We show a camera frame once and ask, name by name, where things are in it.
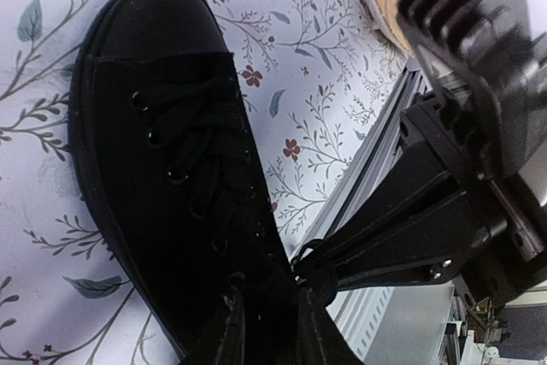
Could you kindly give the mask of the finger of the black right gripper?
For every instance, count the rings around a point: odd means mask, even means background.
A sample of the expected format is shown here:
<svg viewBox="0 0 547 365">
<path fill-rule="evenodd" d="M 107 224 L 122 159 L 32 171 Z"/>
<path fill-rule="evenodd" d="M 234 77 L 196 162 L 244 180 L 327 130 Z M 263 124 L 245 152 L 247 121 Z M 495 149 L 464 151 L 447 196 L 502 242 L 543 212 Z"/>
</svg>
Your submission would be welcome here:
<svg viewBox="0 0 547 365">
<path fill-rule="evenodd" d="M 437 285 L 466 273 L 506 226 L 500 211 L 473 206 L 391 213 L 369 225 L 354 216 L 313 246 L 298 274 L 311 285 L 340 291 Z"/>
</svg>

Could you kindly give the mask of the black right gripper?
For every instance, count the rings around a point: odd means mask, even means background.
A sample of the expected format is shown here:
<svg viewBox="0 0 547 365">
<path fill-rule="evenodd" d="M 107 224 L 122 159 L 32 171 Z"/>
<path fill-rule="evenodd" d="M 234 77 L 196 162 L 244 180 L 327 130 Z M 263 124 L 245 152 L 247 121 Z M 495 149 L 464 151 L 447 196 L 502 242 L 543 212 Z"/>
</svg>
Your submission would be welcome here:
<svg viewBox="0 0 547 365">
<path fill-rule="evenodd" d="M 468 301 L 504 305 L 546 278 L 546 37 L 526 0 L 398 0 L 397 21 L 435 95 L 433 143 L 451 144 L 410 145 L 350 219 L 467 194 L 481 234 L 456 278 Z"/>
</svg>

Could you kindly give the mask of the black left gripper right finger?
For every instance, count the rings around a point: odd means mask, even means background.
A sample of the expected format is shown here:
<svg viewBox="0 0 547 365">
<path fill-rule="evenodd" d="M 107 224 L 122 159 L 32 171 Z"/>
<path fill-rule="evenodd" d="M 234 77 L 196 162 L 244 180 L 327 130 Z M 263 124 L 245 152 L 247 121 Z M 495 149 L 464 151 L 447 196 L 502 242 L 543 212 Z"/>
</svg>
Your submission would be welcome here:
<svg viewBox="0 0 547 365">
<path fill-rule="evenodd" d="M 297 340 L 303 364 L 362 364 L 318 297 L 307 288 L 298 294 Z"/>
</svg>

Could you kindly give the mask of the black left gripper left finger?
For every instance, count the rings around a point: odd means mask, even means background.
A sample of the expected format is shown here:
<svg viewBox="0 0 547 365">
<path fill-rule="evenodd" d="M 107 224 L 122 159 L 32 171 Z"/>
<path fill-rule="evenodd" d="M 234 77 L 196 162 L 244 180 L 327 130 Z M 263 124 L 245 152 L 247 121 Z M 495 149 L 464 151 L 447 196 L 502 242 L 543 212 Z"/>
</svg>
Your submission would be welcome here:
<svg viewBox="0 0 547 365">
<path fill-rule="evenodd" d="M 245 309 L 240 293 L 224 296 L 214 319 L 181 364 L 244 364 Z"/>
</svg>

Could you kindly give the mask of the black canvas sneaker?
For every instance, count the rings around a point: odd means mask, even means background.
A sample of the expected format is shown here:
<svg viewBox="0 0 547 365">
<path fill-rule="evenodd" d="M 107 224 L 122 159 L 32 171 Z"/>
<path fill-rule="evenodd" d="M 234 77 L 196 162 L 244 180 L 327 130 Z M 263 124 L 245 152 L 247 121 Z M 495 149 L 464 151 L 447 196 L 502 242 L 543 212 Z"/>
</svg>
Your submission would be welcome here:
<svg viewBox="0 0 547 365">
<path fill-rule="evenodd" d="M 236 307 L 239 362 L 275 364 L 296 285 L 206 0 L 110 0 L 79 50 L 68 119 L 91 217 L 177 353 Z"/>
</svg>

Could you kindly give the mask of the black shoelace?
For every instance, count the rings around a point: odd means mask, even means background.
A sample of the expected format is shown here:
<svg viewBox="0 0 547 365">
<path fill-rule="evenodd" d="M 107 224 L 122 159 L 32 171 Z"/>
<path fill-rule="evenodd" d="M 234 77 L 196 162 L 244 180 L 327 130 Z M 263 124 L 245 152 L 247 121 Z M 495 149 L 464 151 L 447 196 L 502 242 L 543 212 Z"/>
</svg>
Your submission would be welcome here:
<svg viewBox="0 0 547 365">
<path fill-rule="evenodd" d="M 131 97 L 138 160 L 116 213 L 144 296 L 211 303 L 243 286 L 261 303 L 296 287 L 238 83 L 152 85 Z"/>
</svg>

